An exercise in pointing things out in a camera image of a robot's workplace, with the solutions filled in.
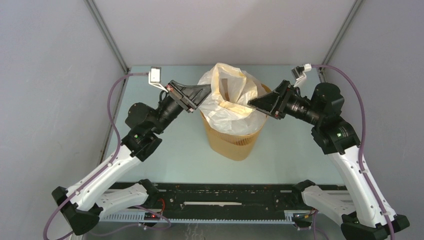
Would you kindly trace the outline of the translucent cream trash bag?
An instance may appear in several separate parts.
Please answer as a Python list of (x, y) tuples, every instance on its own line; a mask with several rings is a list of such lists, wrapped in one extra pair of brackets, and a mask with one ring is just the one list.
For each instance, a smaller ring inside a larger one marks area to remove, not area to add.
[(210, 95), (199, 109), (214, 130), (245, 136), (258, 132), (266, 122), (267, 116), (248, 106), (248, 102), (267, 91), (247, 71), (217, 63), (200, 78), (198, 84), (211, 87)]

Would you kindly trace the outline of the orange plastic trash bin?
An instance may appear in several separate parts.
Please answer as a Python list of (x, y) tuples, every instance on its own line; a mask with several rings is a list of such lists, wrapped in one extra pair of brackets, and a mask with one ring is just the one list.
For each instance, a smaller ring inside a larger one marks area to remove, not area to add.
[(200, 116), (210, 148), (216, 153), (233, 161), (243, 161), (250, 155), (256, 144), (257, 138), (268, 119), (266, 116), (265, 121), (254, 133), (247, 135), (233, 135), (222, 133), (212, 128), (201, 110)]

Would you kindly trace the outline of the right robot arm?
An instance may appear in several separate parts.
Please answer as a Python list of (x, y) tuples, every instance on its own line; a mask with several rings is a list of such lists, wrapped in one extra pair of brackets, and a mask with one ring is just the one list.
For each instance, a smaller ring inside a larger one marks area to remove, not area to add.
[(340, 226), (347, 240), (385, 240), (410, 226), (384, 198), (364, 156), (353, 126), (341, 117), (344, 97), (340, 89), (319, 83), (311, 98), (284, 80), (273, 91), (249, 100), (248, 105), (275, 119), (289, 115), (312, 125), (313, 140), (335, 165), (351, 197), (350, 204), (326, 193), (309, 180), (294, 186), (291, 204), (309, 206)]

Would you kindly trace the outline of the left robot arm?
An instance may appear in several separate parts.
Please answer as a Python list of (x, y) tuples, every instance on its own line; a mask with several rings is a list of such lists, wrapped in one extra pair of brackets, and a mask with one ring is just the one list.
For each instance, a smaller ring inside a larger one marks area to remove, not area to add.
[(58, 186), (51, 193), (59, 212), (76, 236), (91, 231), (99, 221), (128, 207), (153, 208), (158, 190), (142, 179), (134, 185), (105, 193), (120, 177), (144, 162), (162, 143), (158, 136), (182, 111), (194, 112), (210, 95), (211, 86), (183, 85), (174, 80), (162, 90), (157, 108), (144, 103), (133, 104), (125, 123), (130, 131), (119, 138), (116, 150), (79, 182), (68, 188)]

